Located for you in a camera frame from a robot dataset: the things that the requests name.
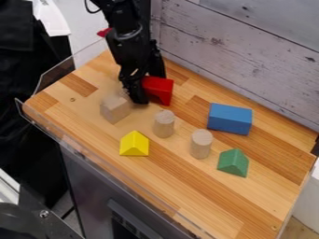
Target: wooden cylinder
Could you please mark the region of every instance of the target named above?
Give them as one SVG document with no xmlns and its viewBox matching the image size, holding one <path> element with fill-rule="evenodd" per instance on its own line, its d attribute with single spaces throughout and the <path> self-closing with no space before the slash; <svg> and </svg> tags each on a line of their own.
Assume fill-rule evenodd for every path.
<svg viewBox="0 0 319 239">
<path fill-rule="evenodd" d="M 190 155 L 195 159 L 207 158 L 213 143 L 213 135 L 206 130 L 196 130 L 191 135 Z"/>
<path fill-rule="evenodd" d="M 173 134 L 175 115 L 171 110 L 161 110 L 155 115 L 154 134 L 159 138 L 167 138 Z"/>
</svg>

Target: blue rectangular block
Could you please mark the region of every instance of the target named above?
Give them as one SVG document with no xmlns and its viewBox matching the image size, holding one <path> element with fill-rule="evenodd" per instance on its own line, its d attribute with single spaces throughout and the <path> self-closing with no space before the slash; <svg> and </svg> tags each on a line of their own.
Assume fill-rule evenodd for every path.
<svg viewBox="0 0 319 239">
<path fill-rule="evenodd" d="M 207 128 L 248 135 L 253 123 L 253 111 L 230 105 L 211 104 Z"/>
</svg>

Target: yellow block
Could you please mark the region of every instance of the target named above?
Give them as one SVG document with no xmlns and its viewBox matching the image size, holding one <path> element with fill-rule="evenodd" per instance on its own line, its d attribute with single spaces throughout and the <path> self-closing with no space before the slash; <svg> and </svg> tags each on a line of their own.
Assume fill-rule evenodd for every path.
<svg viewBox="0 0 319 239">
<path fill-rule="evenodd" d="M 137 131 L 132 131 L 120 140 L 119 155 L 147 156 L 148 147 L 148 138 Z"/>
</svg>

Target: green house-shaped block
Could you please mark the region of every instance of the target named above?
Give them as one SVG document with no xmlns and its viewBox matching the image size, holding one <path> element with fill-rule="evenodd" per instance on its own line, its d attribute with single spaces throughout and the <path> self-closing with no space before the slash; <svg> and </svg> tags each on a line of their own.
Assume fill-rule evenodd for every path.
<svg viewBox="0 0 319 239">
<path fill-rule="evenodd" d="M 238 149 L 231 149 L 219 155 L 217 169 L 232 175 L 247 177 L 248 159 L 243 152 Z"/>
</svg>

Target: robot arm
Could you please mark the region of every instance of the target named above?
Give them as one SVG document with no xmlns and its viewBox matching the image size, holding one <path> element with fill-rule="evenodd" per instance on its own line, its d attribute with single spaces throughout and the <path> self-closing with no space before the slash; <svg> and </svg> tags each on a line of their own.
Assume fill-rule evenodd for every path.
<svg viewBox="0 0 319 239">
<path fill-rule="evenodd" d="M 112 30 L 106 41 L 117 64 L 118 79 L 136 104 L 148 104 L 142 78 L 166 77 L 156 41 L 150 39 L 150 0 L 91 0 Z"/>
</svg>

